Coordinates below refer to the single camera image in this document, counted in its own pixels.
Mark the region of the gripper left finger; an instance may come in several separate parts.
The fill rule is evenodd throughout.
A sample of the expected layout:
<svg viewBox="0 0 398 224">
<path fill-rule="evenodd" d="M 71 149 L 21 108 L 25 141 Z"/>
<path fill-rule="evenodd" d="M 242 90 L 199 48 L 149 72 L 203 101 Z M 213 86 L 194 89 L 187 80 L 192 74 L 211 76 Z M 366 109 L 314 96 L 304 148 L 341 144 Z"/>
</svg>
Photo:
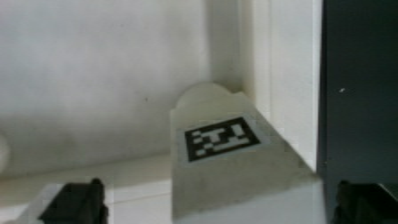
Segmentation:
<svg viewBox="0 0 398 224">
<path fill-rule="evenodd" d="M 108 224 L 105 185 L 98 178 L 89 183 L 68 183 L 39 215 L 44 224 Z"/>
</svg>

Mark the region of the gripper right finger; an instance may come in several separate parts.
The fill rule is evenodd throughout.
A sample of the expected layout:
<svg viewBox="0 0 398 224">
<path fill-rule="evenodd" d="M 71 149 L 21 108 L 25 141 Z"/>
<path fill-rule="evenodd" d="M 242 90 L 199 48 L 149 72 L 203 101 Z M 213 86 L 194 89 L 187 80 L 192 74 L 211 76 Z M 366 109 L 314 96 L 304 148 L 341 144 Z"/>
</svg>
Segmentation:
<svg viewBox="0 0 398 224">
<path fill-rule="evenodd" d="M 398 183 L 341 181 L 332 224 L 398 224 Z"/>
</svg>

